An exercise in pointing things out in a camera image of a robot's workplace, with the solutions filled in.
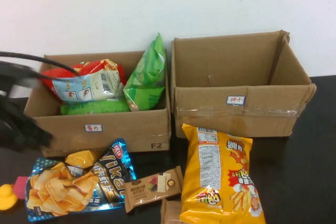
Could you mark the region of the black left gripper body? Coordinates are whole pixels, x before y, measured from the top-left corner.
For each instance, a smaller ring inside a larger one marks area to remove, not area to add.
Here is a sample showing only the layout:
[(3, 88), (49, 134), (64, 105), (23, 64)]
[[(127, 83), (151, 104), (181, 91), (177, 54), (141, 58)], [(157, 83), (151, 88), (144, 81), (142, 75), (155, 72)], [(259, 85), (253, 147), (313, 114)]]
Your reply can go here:
[(53, 135), (40, 128), (17, 104), (1, 95), (1, 147), (22, 152), (49, 147)]

